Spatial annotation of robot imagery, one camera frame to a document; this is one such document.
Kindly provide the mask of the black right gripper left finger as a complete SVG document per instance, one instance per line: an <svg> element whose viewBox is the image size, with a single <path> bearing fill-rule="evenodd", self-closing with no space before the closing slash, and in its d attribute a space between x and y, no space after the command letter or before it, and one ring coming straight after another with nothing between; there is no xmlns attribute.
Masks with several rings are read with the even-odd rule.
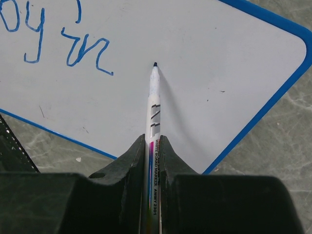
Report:
<svg viewBox="0 0 312 234"><path fill-rule="evenodd" d="M3 234L137 234L145 140L90 176L2 172Z"/></svg>

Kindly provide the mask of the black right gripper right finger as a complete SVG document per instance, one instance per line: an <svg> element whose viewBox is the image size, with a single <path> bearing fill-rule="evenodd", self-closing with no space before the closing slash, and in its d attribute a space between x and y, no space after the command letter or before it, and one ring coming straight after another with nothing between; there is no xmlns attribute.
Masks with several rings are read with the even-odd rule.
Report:
<svg viewBox="0 0 312 234"><path fill-rule="evenodd" d="M301 234L286 186L273 176L201 175L160 138L164 234Z"/></svg>

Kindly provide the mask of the white whiteboard marker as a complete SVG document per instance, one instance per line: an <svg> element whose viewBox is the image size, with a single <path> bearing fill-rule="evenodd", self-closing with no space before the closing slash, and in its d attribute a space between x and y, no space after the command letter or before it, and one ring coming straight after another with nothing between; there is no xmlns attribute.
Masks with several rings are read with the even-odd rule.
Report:
<svg viewBox="0 0 312 234"><path fill-rule="evenodd" d="M146 181L144 184L144 234L159 233L159 144L160 144L160 75L158 65L153 64L147 102L145 134Z"/></svg>

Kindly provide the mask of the blue framed whiteboard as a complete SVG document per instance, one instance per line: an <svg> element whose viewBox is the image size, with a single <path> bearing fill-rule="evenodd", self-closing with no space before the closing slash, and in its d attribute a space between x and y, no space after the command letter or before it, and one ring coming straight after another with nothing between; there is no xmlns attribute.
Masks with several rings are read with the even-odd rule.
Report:
<svg viewBox="0 0 312 234"><path fill-rule="evenodd" d="M161 133L212 170L312 64L307 28L245 0L3 0L0 110L116 158Z"/></svg>

